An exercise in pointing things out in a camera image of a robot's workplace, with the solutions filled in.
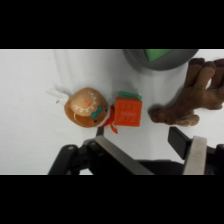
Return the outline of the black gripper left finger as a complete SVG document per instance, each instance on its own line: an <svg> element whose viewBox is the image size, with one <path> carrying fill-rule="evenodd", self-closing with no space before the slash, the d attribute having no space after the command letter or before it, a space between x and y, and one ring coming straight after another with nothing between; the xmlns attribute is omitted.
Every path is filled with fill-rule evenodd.
<svg viewBox="0 0 224 224"><path fill-rule="evenodd" d="M99 127L96 137L85 140L81 147L63 146L54 160L49 175L79 175L88 169L93 175L153 175L104 136Z"/></svg>

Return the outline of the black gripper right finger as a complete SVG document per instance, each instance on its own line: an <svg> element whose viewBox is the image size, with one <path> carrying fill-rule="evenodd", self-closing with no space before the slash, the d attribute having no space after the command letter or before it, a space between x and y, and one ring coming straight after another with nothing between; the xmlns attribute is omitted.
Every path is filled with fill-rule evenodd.
<svg viewBox="0 0 224 224"><path fill-rule="evenodd" d="M184 175L224 175L224 144L209 147L206 138L190 139L177 127L169 128L168 143L184 161Z"/></svg>

